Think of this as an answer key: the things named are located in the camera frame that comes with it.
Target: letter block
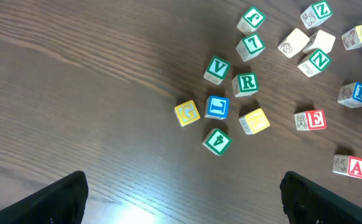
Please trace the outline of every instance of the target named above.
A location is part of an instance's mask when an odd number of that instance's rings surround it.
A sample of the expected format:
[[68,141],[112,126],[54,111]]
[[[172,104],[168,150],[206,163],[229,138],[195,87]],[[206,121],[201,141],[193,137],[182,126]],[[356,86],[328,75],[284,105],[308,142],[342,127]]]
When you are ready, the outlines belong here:
[[235,76],[232,80],[235,97],[250,96],[258,92],[259,86],[255,73],[245,73]]
[[305,111],[294,115],[298,131],[313,131],[326,129],[325,112],[323,110]]
[[332,62],[332,59],[323,52],[317,49],[310,55],[307,55],[297,66],[307,77],[312,77],[323,72]]
[[253,6],[242,16],[236,28],[244,35],[249,35],[256,31],[265,20],[266,16]]
[[334,155],[332,171],[336,174],[362,179],[362,158]]
[[192,124],[193,122],[200,119],[200,115],[198,109],[195,106],[193,100],[185,102],[181,105],[178,105],[174,108],[175,115],[181,125],[184,127],[188,124]]
[[343,86],[338,94],[337,102],[349,108],[362,107],[362,83],[355,82]]
[[301,20],[305,28],[311,29],[323,24],[333,15],[333,11],[326,0],[310,5],[302,14]]

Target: alphabet block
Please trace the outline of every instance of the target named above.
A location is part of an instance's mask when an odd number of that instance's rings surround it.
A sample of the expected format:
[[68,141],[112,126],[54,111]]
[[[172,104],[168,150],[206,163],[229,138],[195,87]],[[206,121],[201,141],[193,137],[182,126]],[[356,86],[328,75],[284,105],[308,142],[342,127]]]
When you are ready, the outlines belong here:
[[310,42],[303,48],[303,53],[309,54],[313,50],[321,49],[326,54],[332,51],[336,37],[328,34],[323,30],[319,30],[310,37]]
[[249,35],[256,31],[265,20],[266,16],[253,6],[242,16],[236,28],[244,35]]
[[306,76],[312,77],[323,72],[332,62],[331,58],[321,49],[307,55],[297,66]]
[[362,47],[362,25],[356,26],[341,36],[344,48],[353,50]]
[[310,38],[296,28],[279,44],[278,49],[286,57],[291,58],[299,53],[309,41]]
[[265,48],[264,42],[257,33],[243,38],[236,46],[236,50],[244,62],[257,57]]
[[250,96],[259,90],[257,75],[245,73],[235,76],[232,80],[232,88],[235,97]]
[[210,96],[206,101],[205,118],[225,119],[228,117],[229,108],[229,99]]
[[174,108],[175,115],[181,125],[184,127],[188,124],[192,124],[193,122],[200,119],[200,115],[198,109],[195,106],[193,100],[185,102],[181,105],[178,105]]
[[362,158],[334,155],[332,171],[336,174],[362,179]]
[[333,11],[326,0],[310,5],[302,14],[301,20],[305,28],[311,29],[323,24],[333,15]]
[[222,156],[231,143],[232,139],[218,128],[210,131],[208,136],[202,142],[206,148],[217,156]]
[[325,112],[323,110],[305,111],[294,115],[298,131],[313,131],[326,129]]
[[362,107],[362,83],[355,82],[343,86],[340,89],[337,102],[349,108]]
[[239,122],[246,134],[257,134],[270,126],[261,108],[240,117]]
[[214,56],[211,59],[210,64],[208,65],[205,74],[203,75],[204,79],[214,83],[221,84],[225,79],[226,74],[231,68],[231,64],[226,60],[223,60],[217,56]]

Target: white wooden block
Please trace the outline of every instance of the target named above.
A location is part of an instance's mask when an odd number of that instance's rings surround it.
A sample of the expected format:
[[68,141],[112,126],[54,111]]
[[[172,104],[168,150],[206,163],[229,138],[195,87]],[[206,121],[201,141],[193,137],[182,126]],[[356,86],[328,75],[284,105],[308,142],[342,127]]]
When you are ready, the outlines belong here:
[[332,171],[336,174],[362,179],[362,158],[334,155]]
[[249,35],[256,31],[265,20],[266,16],[253,6],[242,16],[236,28],[244,35]]
[[362,47],[362,25],[356,26],[341,36],[344,48],[353,50]]
[[310,37],[310,42],[303,48],[303,53],[309,54],[316,49],[321,49],[326,54],[332,51],[336,37],[328,34],[323,30],[319,30]]
[[309,41],[310,38],[296,28],[279,44],[278,49],[286,57],[291,58],[298,54]]
[[257,57],[265,48],[264,42],[257,33],[243,38],[236,46],[236,50],[244,62]]
[[332,62],[331,58],[321,49],[307,55],[297,66],[306,76],[312,77],[323,72]]
[[362,107],[362,83],[355,82],[343,86],[338,94],[337,102],[349,108]]
[[301,20],[303,21],[305,28],[311,29],[323,24],[327,19],[333,15],[333,11],[330,8],[326,0],[317,2],[310,5],[302,14]]

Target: wood grain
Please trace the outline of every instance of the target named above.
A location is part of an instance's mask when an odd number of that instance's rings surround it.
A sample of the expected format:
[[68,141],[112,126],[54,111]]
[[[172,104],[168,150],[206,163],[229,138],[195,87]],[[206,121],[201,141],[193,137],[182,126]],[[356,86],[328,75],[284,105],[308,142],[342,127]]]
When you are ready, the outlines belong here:
[[[362,1],[333,0],[319,28],[336,36],[327,70],[307,78],[300,53],[276,47],[312,1],[0,0],[0,209],[74,170],[90,195],[84,223],[287,223],[279,184],[293,170],[362,207],[362,180],[332,173],[336,152],[362,157],[362,108],[336,102],[362,82],[362,49],[341,35],[362,24]],[[236,24],[252,5],[267,49],[243,63]],[[211,57],[231,62],[220,86]],[[260,91],[236,99],[231,79],[256,72]],[[179,126],[174,106],[231,99],[229,118]],[[271,128],[244,134],[238,117],[260,105]],[[295,130],[299,108],[324,109],[328,129]],[[212,128],[233,139],[222,157],[202,145]]]

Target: wooden block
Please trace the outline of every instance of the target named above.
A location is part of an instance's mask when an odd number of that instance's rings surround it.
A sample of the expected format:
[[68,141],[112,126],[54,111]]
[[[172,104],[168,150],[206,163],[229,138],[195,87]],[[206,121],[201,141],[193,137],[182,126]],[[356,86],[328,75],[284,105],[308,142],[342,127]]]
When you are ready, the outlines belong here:
[[230,100],[219,96],[210,96],[206,101],[205,118],[225,119],[228,117]]
[[313,131],[326,129],[326,118],[323,110],[305,111],[294,115],[298,131]]
[[258,92],[259,85],[255,73],[244,73],[235,76],[232,80],[235,97],[250,96]]
[[362,25],[356,26],[341,36],[344,48],[353,50],[362,47]]
[[332,171],[336,174],[362,179],[362,158],[334,155]]
[[211,59],[210,64],[207,66],[206,72],[203,75],[204,79],[214,83],[221,84],[226,77],[226,74],[231,68],[231,64],[217,56]]
[[362,83],[355,82],[343,86],[338,94],[337,102],[349,108],[362,107]]
[[236,50],[244,62],[257,57],[265,48],[264,42],[257,33],[243,38],[236,46]]
[[286,57],[291,58],[298,54],[309,41],[310,38],[300,29],[296,28],[279,44],[278,49]]
[[323,30],[319,30],[310,37],[310,42],[303,48],[303,53],[309,54],[316,49],[321,49],[326,54],[332,51],[336,37],[328,34]]
[[331,58],[321,49],[307,55],[297,66],[306,76],[312,77],[323,72],[332,62]]
[[256,31],[265,20],[266,16],[253,6],[242,16],[236,28],[244,35],[249,35]]
[[174,108],[175,115],[181,125],[184,127],[200,119],[198,109],[193,100],[178,105]]
[[232,139],[218,128],[210,131],[208,136],[202,142],[206,148],[217,156],[222,156],[231,143]]
[[257,134],[270,126],[261,108],[240,117],[239,122],[246,134]]
[[301,20],[305,28],[311,29],[323,24],[333,15],[333,11],[326,0],[310,5],[302,14]]

